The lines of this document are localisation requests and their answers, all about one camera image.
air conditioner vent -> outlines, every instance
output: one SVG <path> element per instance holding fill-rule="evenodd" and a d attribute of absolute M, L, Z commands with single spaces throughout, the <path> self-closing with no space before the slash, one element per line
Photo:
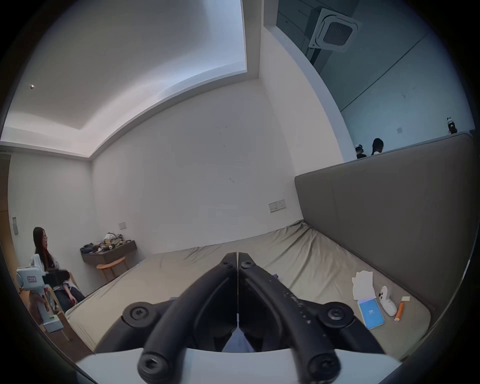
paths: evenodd
<path fill-rule="evenodd" d="M 334 21 L 328 26 L 328 29 L 324 36 L 324 43 L 333 45 L 345 45 L 352 32 L 352 27 Z"/>
<path fill-rule="evenodd" d="M 323 8 L 308 46 L 345 52 L 360 27 L 361 23 L 351 17 Z"/>

chair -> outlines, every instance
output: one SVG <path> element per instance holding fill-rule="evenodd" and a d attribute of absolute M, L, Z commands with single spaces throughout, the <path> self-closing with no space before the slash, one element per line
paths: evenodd
<path fill-rule="evenodd" d="M 105 274 L 105 270 L 109 269 L 110 272 L 113 275 L 113 278 L 115 279 L 117 276 L 115 275 L 115 272 L 113 271 L 113 267 L 115 267 L 115 266 L 117 266 L 118 264 L 121 264 L 121 263 L 124 263 L 125 267 L 128 270 L 128 265 L 127 265 L 127 262 L 125 261 L 125 256 L 122 256 L 121 258 L 119 258 L 115 261 L 112 261 L 111 263 L 108 263 L 108 264 L 98 264 L 96 266 L 96 268 L 102 272 L 102 275 L 105 278 L 106 282 L 109 283 L 110 281 L 108 280 L 107 275 Z"/>

beige bed sheet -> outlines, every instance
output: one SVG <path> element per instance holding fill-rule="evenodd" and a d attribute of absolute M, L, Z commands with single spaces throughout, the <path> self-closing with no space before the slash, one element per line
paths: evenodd
<path fill-rule="evenodd" d="M 402 296 L 409 295 L 305 222 L 297 222 L 248 239 L 153 255 L 88 296 L 67 311 L 66 317 L 93 350 L 127 305 L 136 301 L 158 303 L 179 296 L 229 252 L 248 253 L 259 266 L 277 274 L 300 299 L 344 302 L 359 319 L 361 314 L 353 300 L 351 280 L 357 272 L 373 271 L 375 291 L 387 285 L 391 299 L 397 304 Z M 382 312 L 385 323 L 372 333 L 387 354 L 400 359 L 427 331 L 430 312 L 414 297 L 405 304 L 399 322 L 394 322 L 383 309 Z"/>

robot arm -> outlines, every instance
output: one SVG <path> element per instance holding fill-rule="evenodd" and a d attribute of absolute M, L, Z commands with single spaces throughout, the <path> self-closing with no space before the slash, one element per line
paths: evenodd
<path fill-rule="evenodd" d="M 131 304 L 95 352 L 120 357 L 120 351 L 143 348 L 138 375 L 151 384 L 174 382 L 185 369 L 185 349 L 221 352 L 237 328 L 237 314 L 255 352 L 291 351 L 302 383 L 338 377 L 336 348 L 384 353 L 350 307 L 298 299 L 246 253 L 239 253 L 238 263 L 236 253 L 227 254 L 176 300 Z"/>

recessed ceiling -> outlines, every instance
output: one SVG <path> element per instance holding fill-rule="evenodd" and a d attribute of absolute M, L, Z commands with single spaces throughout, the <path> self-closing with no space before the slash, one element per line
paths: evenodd
<path fill-rule="evenodd" d="M 152 106 L 243 72 L 241 0 L 81 0 L 35 49 L 0 144 L 90 157 Z"/>

